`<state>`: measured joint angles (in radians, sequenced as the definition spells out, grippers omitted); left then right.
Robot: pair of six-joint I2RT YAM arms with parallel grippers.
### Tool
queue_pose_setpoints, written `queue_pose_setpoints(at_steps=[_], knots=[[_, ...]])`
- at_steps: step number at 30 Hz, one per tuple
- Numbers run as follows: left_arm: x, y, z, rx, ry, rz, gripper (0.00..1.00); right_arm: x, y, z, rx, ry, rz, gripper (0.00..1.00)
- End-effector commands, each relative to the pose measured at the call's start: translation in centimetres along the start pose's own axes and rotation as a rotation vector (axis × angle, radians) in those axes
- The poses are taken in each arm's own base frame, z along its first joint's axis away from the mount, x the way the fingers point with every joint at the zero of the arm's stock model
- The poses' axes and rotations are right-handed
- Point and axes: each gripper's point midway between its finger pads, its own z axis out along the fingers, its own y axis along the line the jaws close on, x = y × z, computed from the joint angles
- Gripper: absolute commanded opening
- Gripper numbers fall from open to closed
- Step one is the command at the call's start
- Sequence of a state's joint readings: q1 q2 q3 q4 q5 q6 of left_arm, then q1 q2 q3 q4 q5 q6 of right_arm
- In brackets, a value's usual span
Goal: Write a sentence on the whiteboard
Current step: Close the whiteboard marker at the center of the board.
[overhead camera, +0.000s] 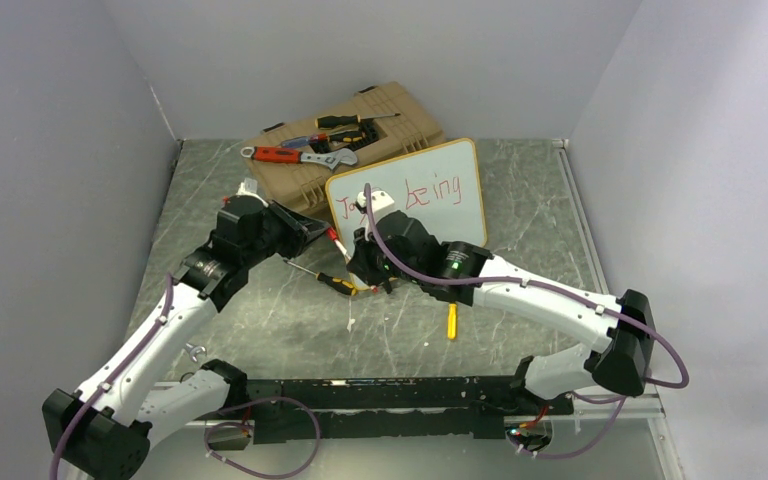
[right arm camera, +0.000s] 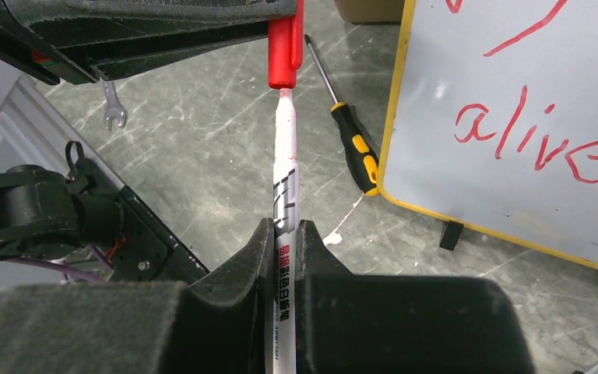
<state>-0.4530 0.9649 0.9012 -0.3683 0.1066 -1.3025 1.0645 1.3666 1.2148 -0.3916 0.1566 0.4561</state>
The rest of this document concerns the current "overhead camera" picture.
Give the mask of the yellow-framed whiteboard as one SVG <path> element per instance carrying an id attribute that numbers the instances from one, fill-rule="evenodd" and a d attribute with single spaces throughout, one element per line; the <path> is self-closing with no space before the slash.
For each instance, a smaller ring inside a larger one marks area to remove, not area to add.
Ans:
<path id="1" fill-rule="evenodd" d="M 366 224 L 355 202 L 365 184 L 383 190 L 395 207 L 418 219 L 440 241 L 487 242 L 476 145 L 461 138 L 328 179 L 326 197 L 336 232 L 349 253 Z"/>

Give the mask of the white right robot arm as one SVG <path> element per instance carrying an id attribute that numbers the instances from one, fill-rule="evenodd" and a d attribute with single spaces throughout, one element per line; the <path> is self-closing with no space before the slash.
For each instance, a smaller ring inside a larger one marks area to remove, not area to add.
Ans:
<path id="1" fill-rule="evenodd" d="M 574 346 L 531 356 L 511 388 L 517 411 L 534 415 L 549 400 L 598 385 L 616 395 L 644 393 L 654 348 L 648 297 L 628 289 L 619 297 L 575 289 L 532 274 L 467 242 L 440 242 L 421 222 L 396 211 L 353 233 L 349 271 L 368 286 L 392 290 L 410 282 L 432 298 L 499 309 L 555 329 Z"/>

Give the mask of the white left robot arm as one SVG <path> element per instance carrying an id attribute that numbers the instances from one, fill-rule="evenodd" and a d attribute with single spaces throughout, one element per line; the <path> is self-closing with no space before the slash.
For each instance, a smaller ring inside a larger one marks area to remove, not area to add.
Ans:
<path id="1" fill-rule="evenodd" d="M 210 412 L 239 417 L 250 399 L 247 376 L 211 360 L 185 383 L 153 387 L 185 343 L 218 315 L 249 281 L 250 271 L 278 254 L 293 259 L 329 229 L 256 194 L 233 195 L 217 212 L 206 242 L 166 276 L 153 312 L 120 349 L 73 391 L 54 390 L 42 405 L 53 458 L 92 479 L 129 479 L 150 449 Z"/>

